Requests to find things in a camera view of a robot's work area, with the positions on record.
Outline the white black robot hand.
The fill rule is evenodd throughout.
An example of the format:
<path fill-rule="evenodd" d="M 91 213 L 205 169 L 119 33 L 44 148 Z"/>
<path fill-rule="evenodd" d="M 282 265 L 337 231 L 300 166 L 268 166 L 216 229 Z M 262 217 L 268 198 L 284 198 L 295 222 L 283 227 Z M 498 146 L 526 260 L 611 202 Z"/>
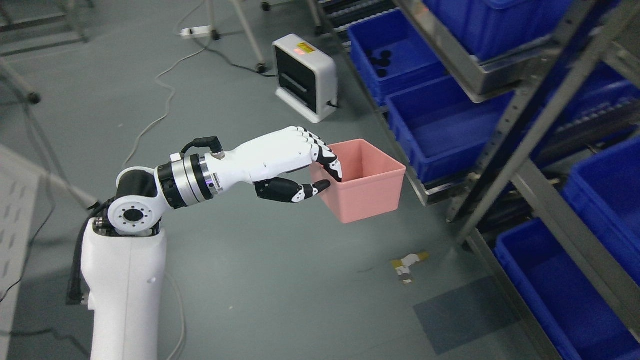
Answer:
<path fill-rule="evenodd" d="M 328 189 L 329 180 L 300 184 L 281 174 L 293 173 L 316 163 L 334 179 L 343 181 L 338 155 L 316 134 L 300 126 L 289 126 L 256 137 L 225 153 L 218 159 L 205 154 L 208 174 L 217 193 L 228 191 L 237 183 L 254 186 L 256 195 L 281 203 L 300 203 Z"/>

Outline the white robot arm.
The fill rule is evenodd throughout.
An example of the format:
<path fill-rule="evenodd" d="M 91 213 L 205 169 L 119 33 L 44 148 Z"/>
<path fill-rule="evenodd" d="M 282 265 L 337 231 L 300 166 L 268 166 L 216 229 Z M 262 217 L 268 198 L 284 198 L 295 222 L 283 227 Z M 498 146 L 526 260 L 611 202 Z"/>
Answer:
<path fill-rule="evenodd" d="M 116 194 L 95 205 L 75 244 L 67 305 L 93 312 L 92 360 L 156 360 L 167 258 L 164 213 L 210 200 L 219 185 L 216 136 L 197 137 L 154 169 L 119 174 Z"/>

